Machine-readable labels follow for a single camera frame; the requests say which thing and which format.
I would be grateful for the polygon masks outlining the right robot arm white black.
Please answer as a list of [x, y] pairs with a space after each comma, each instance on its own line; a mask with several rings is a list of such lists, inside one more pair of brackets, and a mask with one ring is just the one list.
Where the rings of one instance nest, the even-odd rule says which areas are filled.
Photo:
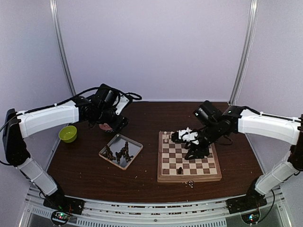
[[199, 130], [186, 128], [178, 138], [187, 144], [187, 158], [206, 156], [207, 147], [232, 133], [255, 134], [290, 144], [286, 156], [271, 171], [255, 179], [243, 197], [246, 208], [254, 208], [274, 187], [303, 170], [303, 118], [282, 117], [256, 111], [248, 106], [229, 106], [224, 112], [209, 101], [203, 102], [194, 115], [204, 125]]

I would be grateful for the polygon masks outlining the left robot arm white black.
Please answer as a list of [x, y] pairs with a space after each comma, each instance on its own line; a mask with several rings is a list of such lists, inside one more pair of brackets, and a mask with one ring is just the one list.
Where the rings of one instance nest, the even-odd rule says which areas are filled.
[[[95, 94], [84, 97], [90, 90]], [[101, 84], [52, 105], [19, 112], [8, 110], [1, 128], [6, 165], [18, 169], [58, 210], [65, 209], [68, 199], [63, 190], [31, 157], [24, 139], [56, 126], [84, 121], [92, 126], [107, 124], [111, 130], [119, 131], [128, 124], [121, 113], [132, 101], [131, 93]]]

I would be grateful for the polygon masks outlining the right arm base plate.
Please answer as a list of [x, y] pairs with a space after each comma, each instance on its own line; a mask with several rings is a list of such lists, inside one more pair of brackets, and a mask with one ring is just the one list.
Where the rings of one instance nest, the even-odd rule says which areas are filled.
[[226, 201], [226, 204], [229, 213], [234, 214], [234, 213], [257, 209], [261, 206], [265, 206], [267, 205], [267, 200], [266, 199], [258, 200], [258, 199], [242, 196], [242, 197], [228, 199]]

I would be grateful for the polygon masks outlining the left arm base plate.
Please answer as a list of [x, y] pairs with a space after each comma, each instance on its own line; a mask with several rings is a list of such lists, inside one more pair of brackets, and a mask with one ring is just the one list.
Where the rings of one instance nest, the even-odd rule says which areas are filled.
[[43, 205], [54, 210], [64, 211], [69, 214], [81, 215], [84, 208], [85, 201], [81, 199], [75, 199], [65, 197], [63, 202], [55, 203], [50, 202], [48, 199], [44, 199]]

